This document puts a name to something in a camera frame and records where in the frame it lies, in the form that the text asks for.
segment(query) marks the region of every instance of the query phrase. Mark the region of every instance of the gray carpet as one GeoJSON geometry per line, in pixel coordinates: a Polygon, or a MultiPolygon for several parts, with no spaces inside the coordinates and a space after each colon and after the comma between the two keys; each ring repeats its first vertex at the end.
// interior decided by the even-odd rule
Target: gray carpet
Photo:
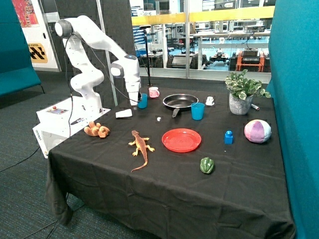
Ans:
{"type": "MultiPolygon", "coordinates": [[[[69,97],[63,72],[37,72],[37,74],[46,94],[42,93],[40,86],[35,86],[0,97],[0,171],[26,159],[38,148],[32,131],[32,128],[39,123],[36,112],[69,97]]],[[[143,86],[146,86],[147,78],[143,78],[142,82],[143,86]]],[[[223,83],[213,81],[152,78],[152,83],[159,88],[226,92],[223,83]]],[[[1,239],[47,238],[54,227],[55,218],[51,215],[44,199],[46,173],[47,160],[44,159],[40,149],[28,160],[0,172],[1,239]]],[[[72,195],[69,195],[68,203],[72,209],[79,209],[74,213],[68,226],[56,224],[50,238],[157,238],[147,232],[132,230],[110,215],[82,206],[81,200],[72,195]]]]}

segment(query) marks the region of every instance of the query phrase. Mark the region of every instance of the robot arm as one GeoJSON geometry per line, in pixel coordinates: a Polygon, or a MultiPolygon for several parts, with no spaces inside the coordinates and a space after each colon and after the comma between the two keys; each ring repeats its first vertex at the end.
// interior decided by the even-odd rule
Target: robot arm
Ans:
{"type": "Polygon", "coordinates": [[[59,20],[55,24],[55,30],[63,37],[66,53],[72,65],[82,72],[71,79],[71,86],[86,99],[87,107],[91,111],[95,112],[102,108],[100,96],[93,91],[93,87],[103,82],[104,75],[89,61],[81,39],[90,47],[110,51],[118,58],[111,64],[111,74],[115,78],[125,78],[131,105],[137,105],[141,79],[136,56],[128,55],[87,16],[59,20]]]}

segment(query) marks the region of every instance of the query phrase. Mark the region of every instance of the black frying pan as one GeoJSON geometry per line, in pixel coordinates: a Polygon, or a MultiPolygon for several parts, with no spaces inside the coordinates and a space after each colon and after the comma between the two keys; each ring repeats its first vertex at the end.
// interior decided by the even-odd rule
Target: black frying pan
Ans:
{"type": "Polygon", "coordinates": [[[172,118],[175,118],[179,111],[190,110],[190,105],[192,103],[197,103],[198,98],[187,94],[175,94],[167,96],[163,100],[163,104],[169,109],[174,110],[172,118]]]}

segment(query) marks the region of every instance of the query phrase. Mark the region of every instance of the glass wall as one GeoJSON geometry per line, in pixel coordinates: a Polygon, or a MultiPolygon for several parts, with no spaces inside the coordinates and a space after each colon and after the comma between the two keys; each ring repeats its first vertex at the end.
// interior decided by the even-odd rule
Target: glass wall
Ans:
{"type": "Polygon", "coordinates": [[[251,77],[270,80],[275,0],[130,2],[142,75],[149,67],[151,76],[224,80],[247,69],[251,77]]]}

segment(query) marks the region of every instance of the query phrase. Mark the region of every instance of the red plate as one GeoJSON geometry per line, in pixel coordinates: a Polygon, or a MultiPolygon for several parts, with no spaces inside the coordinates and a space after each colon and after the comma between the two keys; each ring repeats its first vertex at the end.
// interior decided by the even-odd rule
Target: red plate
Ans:
{"type": "Polygon", "coordinates": [[[201,137],[193,130],[176,128],[166,132],[161,141],[169,150],[185,153],[196,149],[201,142],[201,137]]]}

